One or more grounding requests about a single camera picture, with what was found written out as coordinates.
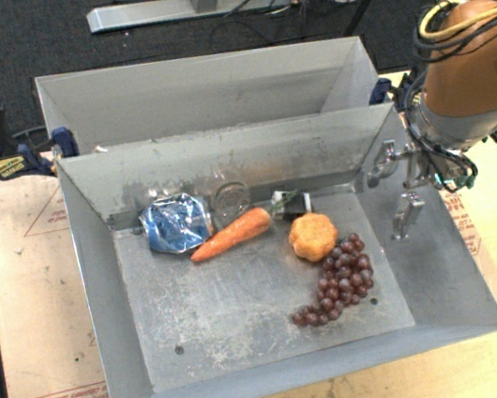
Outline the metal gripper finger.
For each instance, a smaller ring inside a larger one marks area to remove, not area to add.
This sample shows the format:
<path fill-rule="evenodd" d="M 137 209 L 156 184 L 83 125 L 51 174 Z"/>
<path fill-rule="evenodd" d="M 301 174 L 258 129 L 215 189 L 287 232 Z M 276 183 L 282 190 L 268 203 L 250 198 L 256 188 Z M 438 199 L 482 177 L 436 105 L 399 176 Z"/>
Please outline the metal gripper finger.
<path fill-rule="evenodd" d="M 392 219 L 392 235 L 394 240 L 406 239 L 408 230 L 417 221 L 420 211 L 425 206 L 424 199 L 414 191 L 407 191 L 400 195 Z"/>
<path fill-rule="evenodd" d="M 396 140 L 383 141 L 373 159 L 371 171 L 366 174 L 369 188 L 378 187 L 382 179 L 394 175 L 406 158 L 406 151 L 396 149 Z"/>

